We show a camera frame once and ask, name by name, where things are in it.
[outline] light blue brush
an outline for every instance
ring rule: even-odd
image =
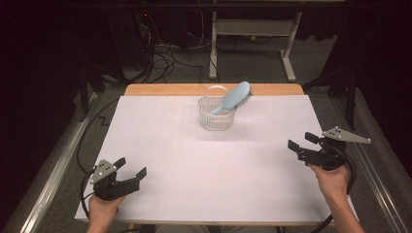
[[[231,89],[227,95],[224,96],[223,102],[218,108],[210,112],[210,115],[217,115],[221,110],[236,110],[245,104],[252,96],[252,89],[248,82],[244,81]]]

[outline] white basket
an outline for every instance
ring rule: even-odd
[[[214,88],[224,89],[227,92],[227,89],[221,85],[212,85],[206,89],[205,95],[198,101],[200,123],[206,129],[222,131],[230,128],[236,111],[223,109],[218,115],[209,114],[223,102],[223,96],[208,96]]]

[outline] hand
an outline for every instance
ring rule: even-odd
[[[319,188],[329,204],[333,200],[347,199],[349,172],[345,166],[342,165],[331,171],[325,171],[311,164],[309,167],[315,172]]]
[[[104,201],[95,195],[88,200],[89,223],[87,233],[107,232],[112,224],[119,204],[125,196],[113,201]]]

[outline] black cable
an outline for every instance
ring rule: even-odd
[[[331,222],[332,220],[333,220],[333,216],[332,216],[332,215],[329,215],[329,216],[324,220],[324,222],[322,222],[322,224],[318,226],[318,228],[316,228],[315,230],[312,231],[312,233],[321,232],[323,229],[325,229],[325,227],[327,227],[327,226],[330,224],[330,222]]]
[[[231,39],[233,41],[233,44],[234,44],[233,48],[230,48],[230,49],[226,50],[226,49],[222,49],[222,48],[219,48],[218,46],[216,46],[216,50],[221,50],[221,51],[234,51],[234,50],[236,50],[236,47],[237,47],[236,39],[234,39],[233,37],[229,37],[229,36],[221,36],[221,38]]]
[[[79,145],[78,145],[78,147],[77,147],[77,153],[76,153],[76,161],[77,161],[77,164],[79,165],[79,168],[80,168],[85,174],[87,174],[87,171],[86,171],[86,169],[83,167],[83,165],[82,165],[81,162],[80,162],[80,149],[81,149],[81,147],[82,147],[82,143],[83,143],[83,140],[84,140],[84,138],[85,138],[85,135],[86,135],[88,129],[90,128],[90,126],[91,126],[91,125],[93,124],[93,122],[97,119],[97,117],[99,117],[99,115],[100,115],[103,111],[105,111],[109,106],[111,106],[113,103],[116,103],[116,102],[118,102],[118,101],[119,101],[119,98],[113,100],[112,102],[110,102],[109,104],[107,104],[103,109],[101,109],[101,110],[94,116],[94,118],[88,123],[88,125],[87,125],[87,127],[86,127],[86,129],[85,129],[85,132],[83,133],[83,135],[82,135],[82,137],[81,137],[81,139],[80,139],[80,141],[79,141]]]
[[[137,81],[145,76],[147,76],[148,74],[150,74],[151,69],[152,69],[152,64],[150,61],[148,61],[148,63],[146,64],[146,66],[144,66],[145,69],[138,75],[135,75],[134,77],[130,78],[132,81]]]
[[[351,178],[352,179],[350,179],[350,182],[348,183],[348,190],[347,190],[347,192],[348,192],[348,195],[349,195],[349,193],[351,192],[351,190],[352,190],[352,187],[354,186],[354,184],[355,184],[355,179],[356,179],[356,177],[357,177],[357,167],[356,167],[356,164],[355,164],[355,162],[352,160],[352,158],[350,157],[350,156],[346,156],[346,159],[347,159],[347,164],[348,164],[348,166],[350,167],[350,169],[352,170],[352,174],[351,174]]]
[[[153,72],[154,68],[155,68],[154,53],[153,53],[153,52],[152,52],[152,54],[151,54],[151,56],[150,56],[150,58],[149,58],[149,63],[150,63],[150,65],[151,65],[151,71],[150,71],[150,73],[149,73],[140,83],[147,83],[148,80],[149,80],[149,78],[150,78],[151,75],[152,75],[152,72]]]
[[[170,74],[173,72],[173,70],[174,70],[174,62],[171,61],[171,60],[166,59],[166,57],[164,57],[164,55],[162,55],[162,54],[157,54],[157,55],[158,55],[158,56],[161,56],[161,57],[163,58],[163,61],[166,62],[167,66],[166,66],[165,68],[157,68],[157,69],[163,69],[163,72],[162,72],[161,74],[159,74],[159,72],[156,71],[156,72],[159,74],[159,77],[157,77],[157,78],[155,78],[154,80],[152,80],[151,83],[154,83],[154,82],[156,82],[156,81],[158,81],[158,80],[164,80],[164,82],[167,83],[165,77],[167,77],[168,75],[170,75]]]
[[[161,49],[165,48],[165,49],[166,49],[165,51],[158,51],[158,53],[162,53],[162,54],[168,53],[170,50],[172,50],[172,46],[171,46],[171,45],[169,45],[168,47],[166,47],[164,44],[158,44],[156,48],[157,48],[157,49],[159,49],[159,48],[161,48]]]
[[[213,62],[212,58],[209,57],[209,60],[210,60],[210,63],[212,63],[213,67],[215,67],[216,79],[218,80],[218,83],[221,83],[221,78],[219,77],[218,67],[216,67],[215,62]]]
[[[183,63],[182,61],[179,61],[179,60],[176,59],[176,57],[173,55],[172,50],[170,50],[170,55],[173,57],[173,59],[176,61],[176,63],[179,63],[179,64],[184,65],[184,66],[188,66],[188,67],[200,68],[199,82],[202,83],[201,78],[202,78],[203,66],[201,66],[201,65],[189,65],[189,64]]]
[[[85,197],[85,200],[87,199],[87,197],[89,197],[89,196],[91,196],[91,195],[93,195],[93,194],[94,194],[94,192],[89,193],[89,194]]]

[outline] table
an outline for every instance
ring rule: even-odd
[[[276,226],[323,221],[329,209],[315,175],[287,149],[290,138],[314,150],[304,132],[322,132],[301,87],[253,83],[254,96],[237,110],[231,128],[212,132],[200,126],[196,108],[208,86],[127,88],[97,160],[125,157],[118,181],[145,166],[148,175],[140,191],[124,200],[117,220]],[[81,207],[75,218],[86,220]]]

